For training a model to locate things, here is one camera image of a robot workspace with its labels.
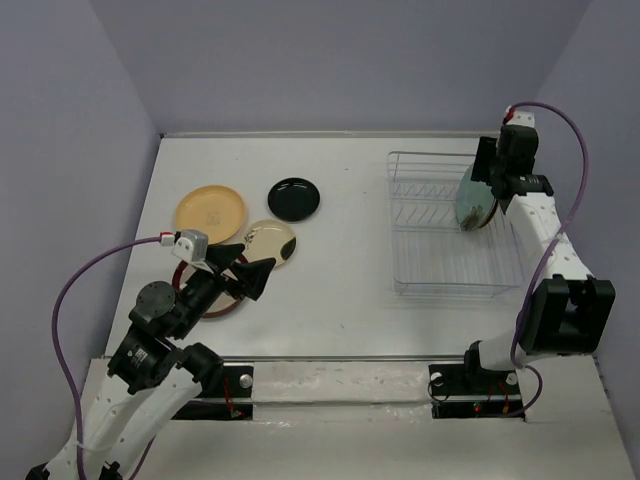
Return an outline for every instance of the white connector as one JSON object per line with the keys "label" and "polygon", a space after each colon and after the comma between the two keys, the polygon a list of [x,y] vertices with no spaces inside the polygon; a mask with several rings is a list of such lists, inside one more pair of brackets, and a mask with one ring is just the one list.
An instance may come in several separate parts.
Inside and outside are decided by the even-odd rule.
{"label": "white connector", "polygon": [[173,247],[176,243],[176,234],[173,232],[160,232],[160,246]]}

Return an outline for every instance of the wire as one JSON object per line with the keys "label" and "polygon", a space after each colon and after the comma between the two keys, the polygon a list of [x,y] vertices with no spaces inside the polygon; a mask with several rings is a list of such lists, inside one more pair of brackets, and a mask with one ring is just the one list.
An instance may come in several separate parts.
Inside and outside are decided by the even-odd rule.
{"label": "wire", "polygon": [[153,437],[151,439],[151,441],[149,443],[147,443],[147,447],[144,449],[144,452],[142,452],[142,456],[140,457],[140,460],[138,461],[138,465],[136,465],[136,468],[133,471],[133,473],[131,474],[131,476],[129,477],[129,480],[135,480],[135,478],[138,476],[138,473],[140,473],[140,470],[142,469],[142,464],[147,459],[147,455],[149,454],[149,450],[151,450],[151,445],[153,445],[153,441],[155,439],[156,439],[156,437]]}
{"label": "wire", "polygon": [[[86,264],[84,264],[80,269],[74,273],[71,278],[67,281],[67,283],[62,287],[62,290],[58,294],[58,298],[56,299],[56,303],[53,307],[53,313],[51,315],[51,337],[53,340],[53,349],[56,354],[56,358],[58,359],[58,363],[60,364],[60,368],[62,369],[62,373],[64,374],[65,379],[67,380],[67,384],[69,385],[69,389],[71,390],[71,396],[73,397],[73,405],[75,408],[75,417],[76,417],[76,426],[77,433],[76,437],[78,440],[78,444],[84,443],[84,431],[83,431],[83,423],[82,423],[82,404],[80,400],[80,392],[78,391],[78,387],[76,386],[75,381],[73,380],[73,375],[71,374],[71,370],[69,369],[69,365],[64,358],[62,353],[62,347],[60,346],[60,336],[58,334],[58,317],[60,315],[60,306],[62,305],[62,301],[64,297],[69,292],[69,289],[73,286],[73,284],[80,278],[80,276],[93,267],[96,263],[104,260],[105,258],[113,255],[114,253],[121,252],[123,250],[127,250],[128,248],[135,247],[136,245],[142,245],[145,243],[157,243],[160,241],[160,237],[149,237],[149,238],[141,238],[139,240],[134,240],[133,242],[126,243],[120,245],[118,247],[114,247],[106,252],[98,255],[94,259],[90,260]],[[151,447],[151,443],[147,445],[147,450],[145,450],[145,454],[140,459],[139,465],[136,467],[134,473],[137,475],[137,472],[140,470],[142,466],[142,462],[146,458],[146,453],[148,453],[149,448]],[[77,467],[78,467],[78,476],[80,480],[87,480],[87,475],[84,471],[84,461],[82,458],[82,448],[78,446],[76,448],[76,459],[77,459]]]}
{"label": "wire", "polygon": [[543,388],[542,375],[536,368],[532,367],[531,365],[523,366],[522,364],[520,364],[520,362],[516,358],[516,349],[518,347],[518,340],[520,339],[520,335],[522,333],[522,327],[524,325],[524,317],[526,315],[526,312],[529,310],[529,306],[531,304],[531,297],[533,295],[533,290],[536,287],[536,284],[538,283],[538,279],[540,278],[540,275],[542,274],[542,269],[547,264],[549,257],[553,253],[553,249],[558,244],[558,241],[560,240],[560,236],[566,232],[567,228],[571,224],[571,221],[573,220],[574,215],[578,211],[578,207],[580,207],[580,204],[582,203],[582,197],[584,196],[584,191],[587,188],[587,179],[589,178],[589,152],[587,151],[587,144],[584,140],[584,137],[582,136],[582,132],[580,132],[580,129],[578,128],[576,123],[573,120],[571,120],[571,118],[569,118],[569,116],[566,113],[564,113],[562,110],[542,102],[516,103],[509,108],[509,111],[507,112],[507,117],[510,115],[513,116],[513,112],[515,112],[515,110],[519,107],[538,107],[545,110],[549,110],[550,112],[553,112],[559,117],[561,117],[569,125],[569,127],[571,127],[571,130],[573,130],[573,133],[575,133],[576,138],[578,139],[578,143],[580,144],[580,150],[582,151],[582,178],[580,180],[580,188],[578,189],[578,194],[576,195],[576,199],[573,202],[571,210],[569,210],[569,213],[565,217],[564,221],[560,224],[560,228],[558,229],[558,232],[556,233],[551,243],[549,243],[549,246],[547,246],[547,249],[544,251],[544,254],[540,259],[538,266],[533,272],[533,276],[531,277],[531,282],[529,283],[529,288],[527,288],[527,293],[525,294],[524,302],[522,303],[522,308],[516,318],[515,334],[513,335],[513,340],[511,342],[511,352],[510,352],[511,363],[513,363],[513,365],[515,365],[516,368],[520,368],[520,369],[525,368],[527,370],[532,371],[534,375],[538,378],[538,388],[536,390],[536,393],[533,395],[533,398],[529,401],[529,403],[527,403],[524,407],[518,410],[501,415],[503,417],[521,416],[524,412],[526,412],[529,408],[531,408],[533,404],[535,404],[538,401],[538,399],[540,398],[540,395],[542,395],[542,388]]}

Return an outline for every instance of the orange plate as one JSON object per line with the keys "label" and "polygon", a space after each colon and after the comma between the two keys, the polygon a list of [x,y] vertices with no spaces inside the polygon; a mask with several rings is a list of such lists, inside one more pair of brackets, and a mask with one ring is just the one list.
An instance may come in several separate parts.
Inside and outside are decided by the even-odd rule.
{"label": "orange plate", "polygon": [[209,185],[184,197],[176,209],[176,229],[192,228],[209,237],[209,245],[233,237],[244,224],[247,209],[235,190]]}

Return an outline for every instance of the beige plate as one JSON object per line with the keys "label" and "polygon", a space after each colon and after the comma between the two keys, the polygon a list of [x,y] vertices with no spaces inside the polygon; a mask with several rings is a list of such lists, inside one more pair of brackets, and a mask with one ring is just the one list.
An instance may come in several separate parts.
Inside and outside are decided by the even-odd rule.
{"label": "beige plate", "polygon": [[260,220],[244,236],[243,252],[248,262],[275,258],[276,267],[286,262],[296,249],[296,235],[291,227],[278,220]]}
{"label": "beige plate", "polygon": [[176,229],[200,230],[209,237],[209,245],[214,245],[233,237],[246,216],[238,192],[222,185],[209,185],[182,199],[176,209]]}

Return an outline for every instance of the black plate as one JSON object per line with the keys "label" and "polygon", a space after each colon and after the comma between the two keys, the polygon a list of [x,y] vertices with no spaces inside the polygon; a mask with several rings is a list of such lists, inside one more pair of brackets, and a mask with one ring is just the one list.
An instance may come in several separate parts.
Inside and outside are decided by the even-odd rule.
{"label": "black plate", "polygon": [[287,178],[276,183],[267,199],[273,214],[285,222],[309,218],[320,205],[320,192],[304,178]]}

